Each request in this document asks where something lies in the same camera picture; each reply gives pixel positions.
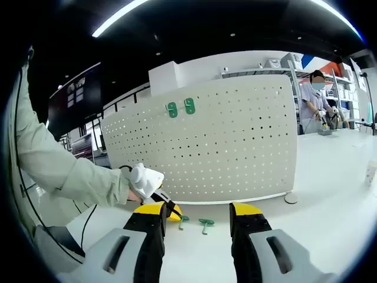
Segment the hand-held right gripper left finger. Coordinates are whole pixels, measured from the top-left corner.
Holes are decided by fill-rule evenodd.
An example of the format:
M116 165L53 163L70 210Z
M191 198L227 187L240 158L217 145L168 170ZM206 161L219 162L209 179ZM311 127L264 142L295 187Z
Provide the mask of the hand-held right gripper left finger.
M84 263L58 275L60 282L159 282L165 253L167 205L157 202L137 208L86 253Z

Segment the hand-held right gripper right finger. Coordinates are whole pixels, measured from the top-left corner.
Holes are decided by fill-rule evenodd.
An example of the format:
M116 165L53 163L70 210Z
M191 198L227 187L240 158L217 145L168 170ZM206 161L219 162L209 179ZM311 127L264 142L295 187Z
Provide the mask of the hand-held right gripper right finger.
M262 211L232 202L230 236L237 282L332 282L310 260L309 251L281 229L272 229Z

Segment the person's left hand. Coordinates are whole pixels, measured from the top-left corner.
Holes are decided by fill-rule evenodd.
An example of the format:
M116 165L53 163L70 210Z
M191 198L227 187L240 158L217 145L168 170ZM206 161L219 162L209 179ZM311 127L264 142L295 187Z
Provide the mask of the person's left hand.
M138 203L143 203L143 201L144 201L142 196L137 191L135 191L133 189L128 190L127 200L132 201L132 202L138 202Z

